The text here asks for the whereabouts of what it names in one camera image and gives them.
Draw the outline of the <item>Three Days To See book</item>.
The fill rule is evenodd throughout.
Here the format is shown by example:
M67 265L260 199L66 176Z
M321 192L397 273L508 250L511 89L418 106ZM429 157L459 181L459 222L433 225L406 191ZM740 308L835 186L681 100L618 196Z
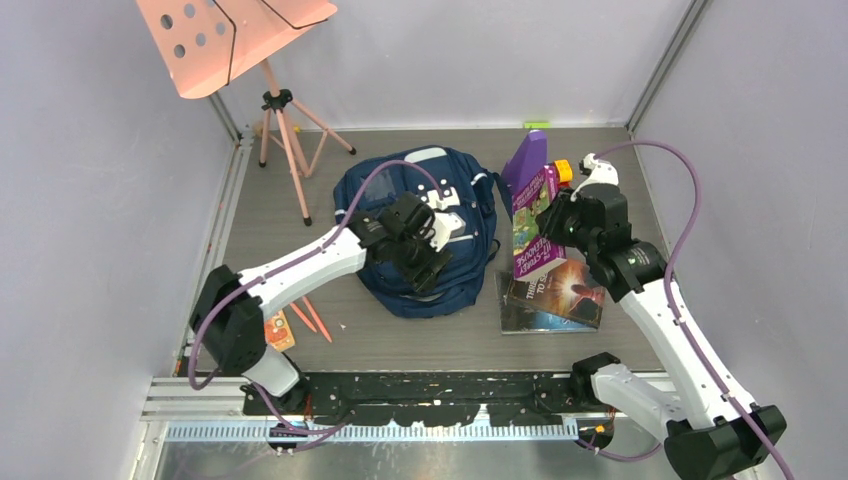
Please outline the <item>Three Days To See book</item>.
M600 326L606 291L596 282L589 267L568 259L532 282L512 278L507 295L534 310L564 317L585 325Z

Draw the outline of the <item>navy blue backpack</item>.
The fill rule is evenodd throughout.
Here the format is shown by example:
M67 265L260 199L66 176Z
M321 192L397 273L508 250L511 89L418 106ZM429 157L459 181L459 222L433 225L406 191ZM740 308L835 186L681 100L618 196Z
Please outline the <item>navy blue backpack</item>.
M423 319L475 303L496 238L497 204L509 203L501 176L469 153L423 146L364 160L332 195L335 220L348 210L356 233L378 221L377 242L358 277L393 315Z

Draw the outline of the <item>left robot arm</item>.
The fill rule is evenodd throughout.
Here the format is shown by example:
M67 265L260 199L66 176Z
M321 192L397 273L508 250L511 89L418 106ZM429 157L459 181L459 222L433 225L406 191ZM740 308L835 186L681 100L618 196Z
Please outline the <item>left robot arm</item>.
M349 210L318 240L264 265L207 277L190 322L195 345L204 347L224 375L240 375L280 412L298 412L307 389L294 363L266 338L265 324L313 290L364 267L390 263L416 293L435 288L452 257L446 245L463 229L451 207L455 189L406 192L378 215Z

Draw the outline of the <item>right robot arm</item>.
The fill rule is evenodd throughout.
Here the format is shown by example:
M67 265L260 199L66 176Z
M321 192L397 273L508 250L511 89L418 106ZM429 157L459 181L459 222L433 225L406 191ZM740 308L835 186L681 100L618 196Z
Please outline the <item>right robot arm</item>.
M594 279L649 341L675 395L636 377L603 352L573 366L574 403L614 407L649 431L681 479L726 479L772 456L787 427L775 405L760 406L707 346L666 276L656 246L633 237L616 185L564 188L541 213L540 235L580 251Z

